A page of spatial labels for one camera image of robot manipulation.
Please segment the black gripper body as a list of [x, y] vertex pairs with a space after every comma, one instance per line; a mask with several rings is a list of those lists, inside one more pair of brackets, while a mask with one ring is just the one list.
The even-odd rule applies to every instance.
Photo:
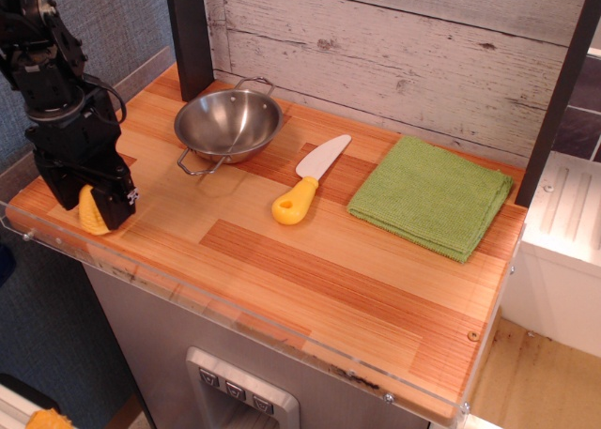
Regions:
[[83, 106], [67, 118], [39, 120], [25, 131], [34, 155], [58, 160], [87, 182], [97, 185], [131, 177], [126, 162], [116, 152], [121, 128], [109, 91], [91, 88]]

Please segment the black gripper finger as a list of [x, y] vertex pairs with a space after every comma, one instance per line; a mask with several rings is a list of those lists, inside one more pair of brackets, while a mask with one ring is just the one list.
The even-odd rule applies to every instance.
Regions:
[[91, 194], [109, 230], [116, 230], [136, 210], [138, 189], [130, 177], [93, 185]]
[[35, 154], [34, 162], [57, 202], [66, 210], [75, 208], [80, 191], [87, 184], [85, 179], [60, 161], [47, 159], [42, 154]]

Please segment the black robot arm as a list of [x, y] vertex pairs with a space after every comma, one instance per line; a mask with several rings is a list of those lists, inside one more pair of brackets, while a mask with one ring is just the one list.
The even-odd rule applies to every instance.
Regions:
[[138, 191], [116, 151], [127, 110], [86, 61], [53, 0], [1, 0], [1, 70], [33, 123], [25, 136], [39, 173], [86, 231], [96, 222], [103, 234], [134, 214]]

